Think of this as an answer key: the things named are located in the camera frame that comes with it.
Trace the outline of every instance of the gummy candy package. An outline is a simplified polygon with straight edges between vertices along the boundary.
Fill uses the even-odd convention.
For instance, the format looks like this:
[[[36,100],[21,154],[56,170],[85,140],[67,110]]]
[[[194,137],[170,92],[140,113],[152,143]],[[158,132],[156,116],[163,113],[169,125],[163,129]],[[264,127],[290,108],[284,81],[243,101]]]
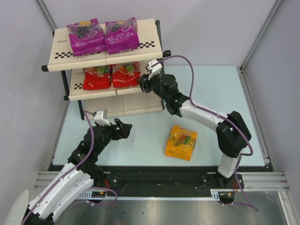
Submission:
[[[197,141],[197,133],[178,125],[174,126],[165,148],[165,155],[191,160]]]
[[[106,50],[105,35],[97,19],[68,25],[67,30],[74,56]]]
[[[89,67],[84,68],[85,79],[82,88],[84,90],[100,90],[110,88],[111,66]]]
[[[109,54],[136,49],[140,45],[136,19],[106,22],[105,44]]]
[[[112,83],[115,88],[137,86],[140,78],[139,62],[114,64],[112,66]]]

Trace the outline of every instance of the black and white checkered strip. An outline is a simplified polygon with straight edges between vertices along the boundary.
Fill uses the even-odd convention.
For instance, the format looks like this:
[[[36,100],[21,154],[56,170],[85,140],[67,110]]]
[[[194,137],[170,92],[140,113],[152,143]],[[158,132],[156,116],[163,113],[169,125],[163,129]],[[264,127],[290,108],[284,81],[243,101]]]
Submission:
[[[93,55],[93,54],[98,54],[98,53],[100,53],[100,52],[86,54],[86,55]],[[74,56],[73,52],[62,52],[62,53],[57,52],[57,53],[55,53],[55,59],[58,59],[58,58],[61,58],[61,59],[63,59],[63,58],[70,58],[71,56],[72,57]]]
[[[58,58],[63,59],[65,57],[70,58],[71,56],[73,56],[73,52],[62,52],[62,53],[56,52],[55,53],[55,59],[58,59]]]
[[[86,55],[93,55],[93,54],[98,54],[98,53],[100,53],[100,52],[96,52],[96,53],[91,53],[91,54],[86,54]]]
[[[137,47],[136,49],[139,49],[139,48],[150,48],[150,47],[155,47],[154,41],[151,41],[151,42],[145,42],[145,43],[140,43],[140,46]]]
[[[76,90],[76,89],[82,89],[83,88],[83,83],[76,83],[75,85],[74,85],[74,89]]]

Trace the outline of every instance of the shelf board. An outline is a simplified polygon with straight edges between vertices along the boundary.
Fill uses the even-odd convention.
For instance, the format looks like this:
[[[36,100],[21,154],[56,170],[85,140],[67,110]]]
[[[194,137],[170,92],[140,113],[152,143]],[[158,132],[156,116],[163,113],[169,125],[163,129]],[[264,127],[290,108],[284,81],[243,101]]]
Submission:
[[[84,56],[73,56],[67,28],[56,29],[47,68],[49,71],[62,71],[162,58],[155,20],[138,20],[137,25],[140,40],[137,49],[116,54],[108,54],[105,51]]]
[[[56,29],[48,63],[49,71],[80,69],[106,65],[105,52],[74,56],[67,28]]]
[[[146,63],[148,63],[148,62],[149,62],[149,60],[139,62],[141,75],[147,73]],[[113,84],[112,84],[112,86],[109,89],[84,90],[83,89],[84,78],[85,78],[85,75],[83,73],[83,69],[73,69],[72,70],[70,94],[69,94],[69,99],[71,101],[85,100],[85,99],[92,99],[92,98],[103,98],[103,97],[116,96],[116,95],[142,93],[142,90],[139,85],[135,86],[135,87],[131,87],[131,88],[114,88]]]
[[[96,112],[106,109],[107,117],[127,116],[162,111],[161,99],[154,93],[135,93],[85,100],[84,109]]]
[[[124,95],[123,108],[124,116],[163,110],[161,99],[153,92]]]
[[[98,109],[106,109],[107,117],[124,116],[123,96],[111,96],[85,100],[84,109],[89,112],[96,112]]]

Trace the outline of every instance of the table surface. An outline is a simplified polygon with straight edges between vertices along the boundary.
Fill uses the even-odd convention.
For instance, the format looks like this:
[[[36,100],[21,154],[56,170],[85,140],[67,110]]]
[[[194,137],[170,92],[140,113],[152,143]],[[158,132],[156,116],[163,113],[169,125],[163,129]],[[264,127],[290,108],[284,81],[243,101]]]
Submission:
[[[193,100],[223,113],[238,111],[248,126],[254,154],[243,157],[241,166],[264,166],[262,152],[255,135],[240,79],[234,66],[195,66]],[[166,66],[167,74],[174,74],[180,92],[189,94],[191,70],[188,66]],[[119,117],[133,124],[128,139],[111,141],[100,154],[97,165],[127,166],[217,166],[222,152],[215,132],[195,121],[171,116],[167,110]],[[165,156],[165,146],[174,125],[198,133],[197,143],[190,161]],[[89,128],[80,119],[77,102],[70,102],[58,140],[54,165],[64,165]]]

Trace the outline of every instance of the yellow snack bag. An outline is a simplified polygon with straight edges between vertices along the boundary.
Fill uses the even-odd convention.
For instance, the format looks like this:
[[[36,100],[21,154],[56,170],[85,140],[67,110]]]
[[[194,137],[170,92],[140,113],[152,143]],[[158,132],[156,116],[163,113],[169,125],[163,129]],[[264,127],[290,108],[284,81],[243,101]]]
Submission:
[[[191,160],[197,141],[197,132],[175,125],[169,135],[165,155]]]

